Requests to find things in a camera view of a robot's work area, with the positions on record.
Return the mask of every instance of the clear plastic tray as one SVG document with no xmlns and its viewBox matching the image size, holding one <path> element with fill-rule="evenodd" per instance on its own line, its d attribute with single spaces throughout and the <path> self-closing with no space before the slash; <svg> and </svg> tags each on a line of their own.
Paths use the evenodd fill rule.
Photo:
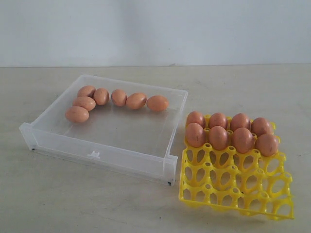
<svg viewBox="0 0 311 233">
<path fill-rule="evenodd" d="M 147 106 L 116 107 L 109 100 L 96 106 L 85 123 L 72 124 L 65 111 L 85 85 L 109 93 L 123 89 L 128 96 L 164 95 L 170 105 L 156 113 Z M 30 150 L 174 185 L 177 157 L 170 155 L 170 149 L 187 95 L 183 90 L 82 75 L 34 122 L 23 123 L 20 131 Z"/>
</svg>

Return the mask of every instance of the tabletop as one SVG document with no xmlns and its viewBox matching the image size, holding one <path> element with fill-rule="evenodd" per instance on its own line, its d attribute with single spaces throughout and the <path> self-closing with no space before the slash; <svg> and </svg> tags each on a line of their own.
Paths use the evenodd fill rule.
<svg viewBox="0 0 311 233">
<path fill-rule="evenodd" d="M 29 151 L 34 121 L 81 74 L 187 90 L 172 146 L 181 157 L 187 113 L 239 112 L 277 125 L 293 176 L 295 220 L 191 208 L 173 187 Z M 0 232 L 309 232 L 311 65 L 0 68 Z M 180 171 L 177 165 L 177 177 Z"/>
</svg>

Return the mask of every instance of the yellow plastic egg tray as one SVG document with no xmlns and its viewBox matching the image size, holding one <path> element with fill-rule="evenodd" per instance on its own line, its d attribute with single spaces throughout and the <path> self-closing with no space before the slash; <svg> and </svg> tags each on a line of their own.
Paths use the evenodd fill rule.
<svg viewBox="0 0 311 233">
<path fill-rule="evenodd" d="M 205 116 L 207 125 L 209 117 Z M 284 153 L 278 151 L 264 157 L 256 149 L 241 154 L 233 146 L 214 150 L 205 143 L 194 148 L 184 141 L 187 147 L 183 150 L 180 171 L 181 201 L 192 207 L 209 205 L 219 211 L 238 210 L 246 216 L 262 214 L 272 220 L 294 219 L 290 193 L 293 180 L 284 171 Z"/>
</svg>

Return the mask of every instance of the egg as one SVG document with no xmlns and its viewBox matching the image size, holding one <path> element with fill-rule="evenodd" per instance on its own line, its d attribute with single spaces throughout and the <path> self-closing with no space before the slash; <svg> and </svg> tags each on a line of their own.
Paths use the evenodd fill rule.
<svg viewBox="0 0 311 233">
<path fill-rule="evenodd" d="M 237 152 L 244 154 L 252 149 L 255 139 L 247 128 L 238 128 L 233 132 L 231 141 Z"/>
<path fill-rule="evenodd" d="M 169 104 L 170 102 L 164 96 L 152 96 L 147 100 L 147 107 L 156 112 L 164 111 Z"/>
<path fill-rule="evenodd" d="M 88 96 L 80 96 L 77 97 L 73 102 L 72 102 L 73 106 L 79 106 L 79 107 L 83 107 L 85 109 L 87 109 L 88 111 L 91 111 L 95 108 L 96 103 L 95 101 Z"/>
<path fill-rule="evenodd" d="M 278 149 L 278 138 L 273 134 L 265 133 L 257 138 L 255 148 L 260 151 L 262 156 L 274 155 Z"/>
<path fill-rule="evenodd" d="M 93 98 L 95 90 L 96 88 L 94 86 L 91 86 L 91 85 L 84 86 L 78 91 L 77 97 L 88 96 L 88 97 Z"/>
<path fill-rule="evenodd" d="M 190 123 L 198 123 L 203 128 L 205 128 L 205 118 L 204 115 L 198 111 L 193 111 L 188 114 L 187 120 L 186 120 L 186 126 Z"/>
<path fill-rule="evenodd" d="M 109 101 L 109 92 L 105 88 L 98 88 L 93 96 L 96 104 L 105 105 Z"/>
<path fill-rule="evenodd" d="M 223 113 L 214 113 L 210 116 L 208 121 L 208 127 L 211 129 L 214 126 L 221 126 L 224 129 L 227 129 L 228 126 L 228 120 Z"/>
<path fill-rule="evenodd" d="M 126 100 L 126 106 L 130 109 L 142 108 L 147 101 L 147 96 L 144 93 L 134 93 L 130 95 Z"/>
<path fill-rule="evenodd" d="M 227 131 L 216 125 L 209 130 L 208 142 L 215 150 L 224 150 L 229 145 L 229 136 Z"/>
<path fill-rule="evenodd" d="M 111 100 L 116 106 L 122 107 L 126 104 L 127 94 L 121 89 L 114 90 L 111 93 Z"/>
<path fill-rule="evenodd" d="M 230 130 L 235 131 L 238 128 L 251 128 L 251 121 L 244 113 L 236 114 L 230 122 Z"/>
<path fill-rule="evenodd" d="M 190 123 L 186 127 L 185 138 L 190 146 L 201 147 L 205 143 L 206 134 L 201 125 Z"/>
<path fill-rule="evenodd" d="M 256 134 L 257 137 L 260 137 L 265 133 L 273 134 L 273 128 L 267 119 L 258 117 L 252 122 L 251 132 Z"/>
<path fill-rule="evenodd" d="M 73 106 L 67 109 L 65 117 L 72 123 L 83 123 L 89 118 L 89 113 L 83 107 Z"/>
</svg>

